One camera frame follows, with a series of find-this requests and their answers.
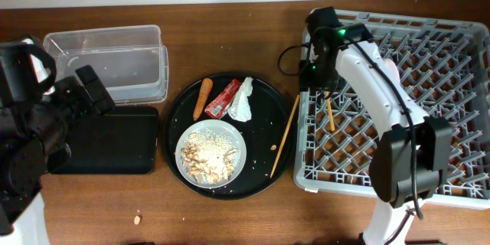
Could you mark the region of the pink bowl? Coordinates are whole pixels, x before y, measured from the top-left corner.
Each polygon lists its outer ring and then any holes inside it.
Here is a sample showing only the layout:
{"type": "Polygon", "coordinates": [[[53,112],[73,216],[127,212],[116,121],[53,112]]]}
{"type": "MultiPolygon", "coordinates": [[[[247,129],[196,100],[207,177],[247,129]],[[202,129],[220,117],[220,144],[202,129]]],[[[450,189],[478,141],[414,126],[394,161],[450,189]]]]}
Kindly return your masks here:
{"type": "Polygon", "coordinates": [[[388,70],[390,71],[391,75],[396,80],[396,82],[400,83],[400,75],[397,69],[397,65],[390,58],[385,58],[384,64],[388,68],[388,70]]]}

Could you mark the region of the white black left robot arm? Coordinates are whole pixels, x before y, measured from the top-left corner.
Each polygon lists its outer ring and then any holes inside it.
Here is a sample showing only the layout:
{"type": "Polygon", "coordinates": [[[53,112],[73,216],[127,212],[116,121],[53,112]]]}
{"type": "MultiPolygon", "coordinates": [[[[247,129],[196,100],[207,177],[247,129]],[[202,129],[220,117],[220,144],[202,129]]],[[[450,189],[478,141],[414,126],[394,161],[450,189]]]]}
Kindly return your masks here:
{"type": "Polygon", "coordinates": [[[1,242],[47,244],[41,177],[70,159],[69,131],[115,103],[90,65],[56,78],[54,58],[26,34],[1,44],[1,242]]]}

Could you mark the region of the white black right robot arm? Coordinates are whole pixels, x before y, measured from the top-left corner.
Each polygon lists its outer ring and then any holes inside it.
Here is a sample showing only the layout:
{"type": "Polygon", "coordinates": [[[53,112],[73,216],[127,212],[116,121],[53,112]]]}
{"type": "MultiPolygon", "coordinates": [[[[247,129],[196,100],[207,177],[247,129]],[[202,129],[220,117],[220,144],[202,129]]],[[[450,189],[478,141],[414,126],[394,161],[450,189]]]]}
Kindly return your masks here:
{"type": "Polygon", "coordinates": [[[379,143],[369,164],[377,195],[360,244],[403,244],[421,207],[446,183],[452,127],[432,117],[405,92],[363,24],[308,23],[311,88],[329,88],[333,77],[351,86],[374,123],[379,143]]]}

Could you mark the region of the wooden chopstick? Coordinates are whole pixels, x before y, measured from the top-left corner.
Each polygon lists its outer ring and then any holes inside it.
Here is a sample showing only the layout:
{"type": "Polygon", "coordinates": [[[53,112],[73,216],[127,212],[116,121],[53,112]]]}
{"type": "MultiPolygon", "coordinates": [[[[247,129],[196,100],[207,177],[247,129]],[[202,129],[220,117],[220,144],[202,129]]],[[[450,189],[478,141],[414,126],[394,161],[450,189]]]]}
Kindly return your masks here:
{"type": "Polygon", "coordinates": [[[291,111],[291,113],[289,115],[289,119],[288,119],[288,122],[286,124],[285,130],[284,130],[284,133],[283,133],[283,137],[282,137],[281,143],[279,145],[279,150],[278,150],[278,152],[276,154],[276,159],[275,159],[275,162],[273,164],[273,167],[272,167],[271,173],[269,175],[269,178],[272,178],[274,176],[275,171],[276,171],[276,167],[277,167],[277,165],[279,163],[280,156],[281,156],[281,154],[283,152],[284,145],[286,143],[287,136],[289,134],[289,130],[290,130],[291,125],[292,125],[292,121],[294,119],[294,116],[296,114],[296,110],[297,110],[298,105],[299,105],[299,101],[300,101],[300,94],[298,94],[296,96],[295,102],[293,104],[292,111],[291,111]]]}
{"type": "Polygon", "coordinates": [[[332,112],[332,104],[331,104],[331,94],[328,91],[325,91],[325,101],[328,111],[328,120],[331,132],[335,131],[335,121],[332,112]]]}

